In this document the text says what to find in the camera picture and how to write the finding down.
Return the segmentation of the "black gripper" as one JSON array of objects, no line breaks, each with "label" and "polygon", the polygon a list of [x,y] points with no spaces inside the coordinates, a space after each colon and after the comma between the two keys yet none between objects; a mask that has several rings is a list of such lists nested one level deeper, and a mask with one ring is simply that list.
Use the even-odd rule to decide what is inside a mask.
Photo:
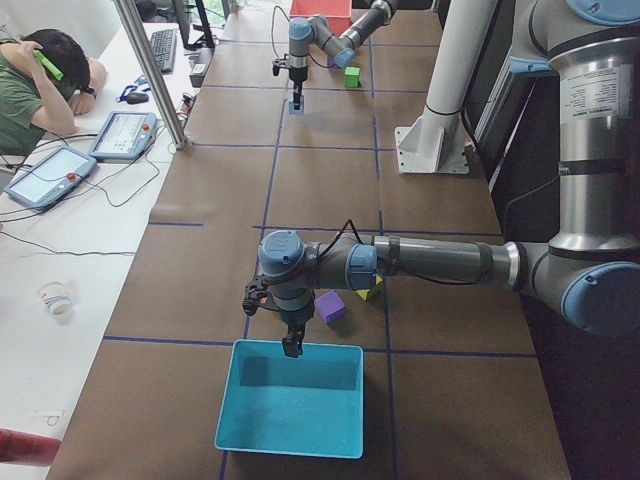
[{"label": "black gripper", "polygon": [[273,296],[281,320],[289,327],[281,343],[285,356],[299,357],[303,354],[305,325],[314,317],[315,294],[303,292],[295,298]]},{"label": "black gripper", "polygon": [[303,110],[303,83],[308,79],[308,66],[291,66],[289,78],[294,83],[292,93],[293,110]]}]

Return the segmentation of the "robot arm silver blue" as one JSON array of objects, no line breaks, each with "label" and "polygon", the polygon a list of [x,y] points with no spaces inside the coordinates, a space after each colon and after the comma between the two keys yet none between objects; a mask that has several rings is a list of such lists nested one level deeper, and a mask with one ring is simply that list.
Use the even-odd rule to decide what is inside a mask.
[{"label": "robot arm silver blue", "polygon": [[273,73],[289,72],[293,93],[289,110],[304,112],[303,84],[308,78],[307,58],[310,47],[317,46],[333,64],[347,68],[359,48],[378,28],[391,22],[397,11],[396,1],[374,1],[356,21],[351,20],[349,1],[294,1],[290,8],[288,27],[289,50],[273,61]]},{"label": "robot arm silver blue", "polygon": [[307,171],[284,200],[317,216],[353,205],[378,214],[355,230],[346,224],[329,243],[304,244],[292,230],[269,226],[256,275],[245,290],[247,311],[265,308],[289,335],[277,353],[297,352],[317,301],[339,289],[372,293],[372,306],[332,317],[330,336],[310,351],[352,349],[389,358],[531,359],[534,345],[515,294],[527,292],[547,267],[541,244],[499,244],[498,222],[479,165],[453,149],[456,175],[418,175],[408,153],[375,146],[380,200],[368,202],[354,150],[302,142],[275,160]]}]

